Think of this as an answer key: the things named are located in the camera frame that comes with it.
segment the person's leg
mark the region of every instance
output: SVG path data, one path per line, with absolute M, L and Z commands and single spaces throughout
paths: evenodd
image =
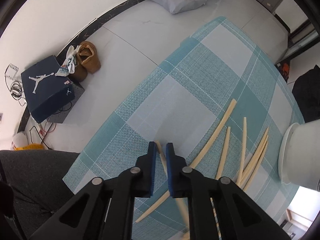
M 27 237 L 61 208 L 73 193 L 62 181 L 78 153 L 51 150 L 0 151 L 14 207 Z

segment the white logo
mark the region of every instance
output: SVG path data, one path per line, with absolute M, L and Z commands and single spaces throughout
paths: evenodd
M 54 75 L 54 73 L 51 73 L 50 75 L 44 74 L 44 75 L 41 75 L 41 76 L 36 76 L 35 78 L 29 77 L 29 79 L 32 79 L 32 80 L 34 80 L 34 81 L 36 82 L 35 89 L 33 90 L 32 93 L 34 93 L 34 94 L 36 93 L 37 86 L 38 86 L 38 84 L 39 84 L 39 82 L 40 82 L 41 80 L 43 80 L 43 79 L 46 78 L 46 77 L 52 76 L 52 75 Z

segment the floor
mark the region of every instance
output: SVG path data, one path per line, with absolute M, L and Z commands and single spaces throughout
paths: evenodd
M 287 48 L 287 31 L 256 0 L 208 0 L 196 10 L 176 15 L 151 0 L 141 2 L 88 38 L 97 47 L 101 69 L 82 82 L 85 93 L 65 122 L 48 134 L 49 147 L 81 152 L 116 107 L 181 41 L 218 16 L 246 32 L 273 62 Z M 33 125 L 30 119 L 26 131 Z M 34 141 L 37 136 L 33 129 Z

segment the brown shoe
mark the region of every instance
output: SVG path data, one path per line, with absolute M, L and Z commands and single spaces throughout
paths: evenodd
M 78 82 L 82 82 L 88 75 L 87 70 L 80 64 L 75 67 L 75 72 L 73 74 L 69 74 L 68 77 L 77 80 Z
M 81 48 L 77 53 L 77 61 L 91 74 L 101 68 L 96 47 L 89 41 L 80 43 Z

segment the tablecloth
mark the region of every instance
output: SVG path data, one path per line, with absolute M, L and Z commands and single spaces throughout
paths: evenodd
M 225 17 L 218 17 L 186 38 L 110 115 L 63 180 L 78 192 L 93 177 L 109 179 L 134 166 L 148 142 L 173 142 L 190 164 L 217 127 L 231 99 L 238 103 L 208 153 L 196 167 L 214 178 L 227 126 L 231 127 L 223 176 L 239 169 L 243 117 L 247 117 L 246 163 L 269 127 L 269 144 L 259 172 L 246 192 L 275 221 L 298 186 L 278 176 L 278 155 L 286 129 L 303 123 L 297 103 L 267 55 Z M 134 221 L 166 190 L 167 178 L 156 160 L 154 195 L 136 198 Z M 179 239 L 187 231 L 172 198 L 140 223 L 132 239 Z

